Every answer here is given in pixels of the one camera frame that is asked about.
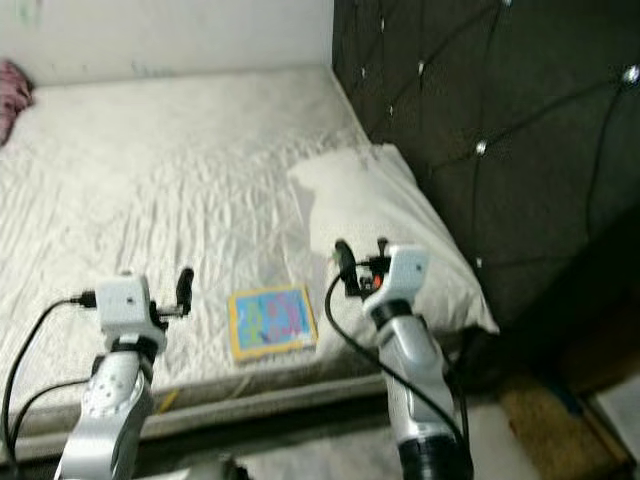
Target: wrinkled sheet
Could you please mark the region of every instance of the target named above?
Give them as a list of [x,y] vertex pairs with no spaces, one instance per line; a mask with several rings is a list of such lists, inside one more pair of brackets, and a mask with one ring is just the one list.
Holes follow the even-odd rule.
[[[3,382],[52,301],[133,270],[171,304],[185,265],[195,270],[193,310],[171,324],[153,383],[157,394],[187,392],[176,408],[360,372],[348,362],[334,364],[342,374],[312,368],[313,351],[243,366],[229,352],[234,291],[302,283],[321,304],[325,265],[308,247],[286,171],[368,142],[329,71],[49,87],[35,98],[0,151]],[[12,411],[41,387],[87,376],[102,350],[95,313],[57,310],[24,362]],[[38,411],[77,400],[46,397],[25,433],[57,428],[51,411],[33,425]]]

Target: upholstered headboard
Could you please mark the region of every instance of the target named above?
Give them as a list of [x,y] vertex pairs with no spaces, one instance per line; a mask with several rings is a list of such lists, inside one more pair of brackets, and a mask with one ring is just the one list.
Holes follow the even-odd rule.
[[335,2],[358,117],[399,147],[502,326],[640,203],[639,62],[637,1]]

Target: black connector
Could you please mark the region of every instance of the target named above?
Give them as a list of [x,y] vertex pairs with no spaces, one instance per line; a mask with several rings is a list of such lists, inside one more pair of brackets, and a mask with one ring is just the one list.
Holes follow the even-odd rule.
[[353,256],[353,252],[349,244],[342,239],[336,241],[335,249],[338,268],[340,268],[340,279],[344,282],[345,295],[347,297],[359,297],[360,287],[358,286],[356,259]]
[[73,297],[71,301],[82,305],[84,308],[96,308],[96,292],[93,290],[85,290],[77,297]]
[[176,286],[176,303],[182,307],[182,315],[189,315],[191,311],[191,284],[193,283],[193,269],[186,267],[182,269],[178,285]]

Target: book cover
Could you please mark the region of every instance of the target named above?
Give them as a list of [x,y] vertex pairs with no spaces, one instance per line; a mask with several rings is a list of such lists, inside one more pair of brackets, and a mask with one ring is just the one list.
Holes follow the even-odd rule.
[[302,286],[238,292],[229,299],[231,351],[236,361],[314,346],[318,334]]

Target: pillow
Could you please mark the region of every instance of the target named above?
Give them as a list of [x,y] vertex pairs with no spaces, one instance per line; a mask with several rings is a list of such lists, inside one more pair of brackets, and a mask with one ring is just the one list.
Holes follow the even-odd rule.
[[[356,260],[375,254],[379,237],[422,245],[429,253],[429,266],[414,311],[424,315],[436,334],[472,325],[498,331],[471,267],[394,146],[338,150],[298,163],[288,177],[313,252],[329,260],[338,238],[349,243]],[[328,268],[327,287],[338,271],[335,264]],[[375,328],[364,321],[359,299],[345,298],[339,284],[331,305],[348,333],[373,345]],[[348,348],[328,324],[324,310],[316,316],[317,355]]]

